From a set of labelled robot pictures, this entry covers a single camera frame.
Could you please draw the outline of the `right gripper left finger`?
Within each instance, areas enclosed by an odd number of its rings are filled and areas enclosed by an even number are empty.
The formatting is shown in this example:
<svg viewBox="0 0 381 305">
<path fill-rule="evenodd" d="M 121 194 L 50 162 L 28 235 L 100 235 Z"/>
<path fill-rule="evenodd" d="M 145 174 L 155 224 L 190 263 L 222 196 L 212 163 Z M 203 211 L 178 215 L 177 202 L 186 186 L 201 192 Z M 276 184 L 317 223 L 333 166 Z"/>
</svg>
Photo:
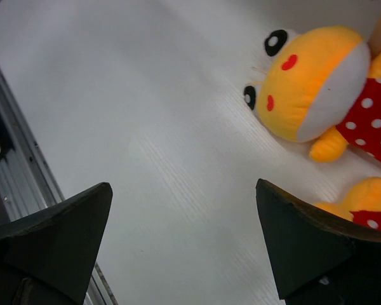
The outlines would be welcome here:
<svg viewBox="0 0 381 305">
<path fill-rule="evenodd" d="M 0 226 L 0 304 L 82 304 L 111 201 L 103 182 Z"/>
</svg>

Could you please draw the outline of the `orange plush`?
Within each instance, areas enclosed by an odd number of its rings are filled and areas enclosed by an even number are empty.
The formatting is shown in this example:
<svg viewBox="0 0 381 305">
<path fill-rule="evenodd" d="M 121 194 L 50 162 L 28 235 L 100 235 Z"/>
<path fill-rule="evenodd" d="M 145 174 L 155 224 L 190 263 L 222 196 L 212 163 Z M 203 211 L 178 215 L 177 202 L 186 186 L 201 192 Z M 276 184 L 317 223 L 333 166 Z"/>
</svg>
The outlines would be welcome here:
<svg viewBox="0 0 381 305">
<path fill-rule="evenodd" d="M 364 227 L 381 231 L 381 178 L 357 183 L 340 203 L 319 202 L 316 207 Z"/>
</svg>

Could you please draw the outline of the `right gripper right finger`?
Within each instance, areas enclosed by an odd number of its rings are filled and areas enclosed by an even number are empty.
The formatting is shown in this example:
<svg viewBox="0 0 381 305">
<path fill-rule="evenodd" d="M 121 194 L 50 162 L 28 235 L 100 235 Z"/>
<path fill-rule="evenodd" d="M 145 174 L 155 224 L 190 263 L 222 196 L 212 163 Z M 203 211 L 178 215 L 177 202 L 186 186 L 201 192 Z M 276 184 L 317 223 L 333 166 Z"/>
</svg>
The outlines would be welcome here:
<svg viewBox="0 0 381 305">
<path fill-rule="evenodd" d="M 277 293 L 287 304 L 381 304 L 381 231 L 256 185 Z"/>
</svg>

